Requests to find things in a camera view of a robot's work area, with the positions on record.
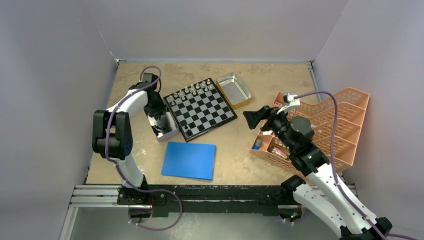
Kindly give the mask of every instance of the table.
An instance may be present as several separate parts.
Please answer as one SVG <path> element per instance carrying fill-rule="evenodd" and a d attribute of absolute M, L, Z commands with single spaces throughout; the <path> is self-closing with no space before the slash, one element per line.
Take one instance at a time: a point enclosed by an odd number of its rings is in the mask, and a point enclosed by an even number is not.
<path fill-rule="evenodd" d="M 237 63 L 139 63 L 121 62 L 112 87 L 107 107 L 117 103 L 128 88 L 139 81 L 140 72 L 147 66 L 155 65 L 162 70 L 161 96 L 166 96 L 200 80 L 236 72 L 252 94 L 250 104 L 235 110 L 238 118 L 220 126 L 191 143 L 215 144 L 215 167 L 213 180 L 199 180 L 183 177 L 162 176 L 167 142 L 184 142 L 181 134 L 165 142 L 157 142 L 143 110 L 131 119 L 133 135 L 132 154 L 138 168 L 145 174 L 149 184 L 171 185 L 279 185 L 293 175 L 272 163 L 249 153 L 260 126 L 250 130 L 243 111 L 257 111 L 264 105 L 271 105 L 278 92 L 312 92 L 314 85 L 306 64 L 237 64 Z M 317 98 L 302 99 L 315 104 Z M 88 172 L 87 184 L 120 184 L 115 168 L 93 154 Z"/>

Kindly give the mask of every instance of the wooden tabletop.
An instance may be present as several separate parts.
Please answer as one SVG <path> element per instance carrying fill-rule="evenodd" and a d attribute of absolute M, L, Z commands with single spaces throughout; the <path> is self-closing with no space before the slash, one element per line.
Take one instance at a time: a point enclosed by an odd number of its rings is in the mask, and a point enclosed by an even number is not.
<path fill-rule="evenodd" d="M 278 92 L 304 94 L 314 90 L 311 75 L 305 64 L 236 64 L 236 63 L 131 63 L 119 65 L 107 107 L 117 103 L 128 88 L 139 81 L 140 72 L 147 66 L 162 70 L 161 96 L 166 96 L 198 81 L 217 78 L 236 72 L 252 94 L 250 104 L 235 110 L 238 118 L 194 139 L 191 143 L 216 145 L 213 180 L 199 180 L 161 175 L 167 142 L 184 142 L 181 134 L 158 142 L 143 110 L 131 119 L 134 145 L 132 155 L 149 184 L 194 185 L 279 185 L 293 175 L 272 163 L 249 153 L 259 127 L 250 130 L 243 111 L 257 111 L 271 105 Z M 155 69 L 148 73 L 158 74 Z M 316 103 L 315 96 L 302 99 Z M 93 154 L 87 184 L 121 184 L 115 168 Z"/>

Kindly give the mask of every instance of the black square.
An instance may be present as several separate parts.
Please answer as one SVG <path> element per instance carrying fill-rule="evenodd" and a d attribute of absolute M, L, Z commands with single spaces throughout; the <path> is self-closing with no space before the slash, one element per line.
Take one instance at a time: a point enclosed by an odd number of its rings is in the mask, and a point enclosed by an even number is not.
<path fill-rule="evenodd" d="M 200 112 L 202 112 L 202 110 L 200 109 L 200 107 L 196 107 L 195 109 L 194 109 L 194 111 L 198 114 L 198 113 L 200 113 Z"/>
<path fill-rule="evenodd" d="M 188 118 L 190 117 L 190 114 L 189 114 L 188 112 L 185 112 L 185 113 L 183 113 L 183 114 L 182 114 L 182 116 L 183 116 L 185 119 L 188 119 Z"/>

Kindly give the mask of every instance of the metal tin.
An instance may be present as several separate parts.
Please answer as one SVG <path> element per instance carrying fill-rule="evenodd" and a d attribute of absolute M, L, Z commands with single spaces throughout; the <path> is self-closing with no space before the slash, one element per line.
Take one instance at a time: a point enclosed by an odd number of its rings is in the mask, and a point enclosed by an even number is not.
<path fill-rule="evenodd" d="M 240 108 L 252 101 L 252 94 L 235 72 L 219 77 L 216 85 L 233 109 Z"/>

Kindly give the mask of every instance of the gray floor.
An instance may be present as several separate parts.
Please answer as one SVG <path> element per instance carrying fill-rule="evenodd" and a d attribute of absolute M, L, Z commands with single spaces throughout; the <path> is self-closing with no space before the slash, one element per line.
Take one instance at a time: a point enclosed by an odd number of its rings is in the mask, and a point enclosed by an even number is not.
<path fill-rule="evenodd" d="M 278 222 L 278 217 L 262 214 L 184 213 L 173 228 L 154 232 L 128 224 L 126 208 L 80 208 L 72 240 L 337 240 L 325 223 L 310 214 L 303 222 L 291 226 Z M 147 219 L 146 226 L 161 228 L 177 218 Z"/>

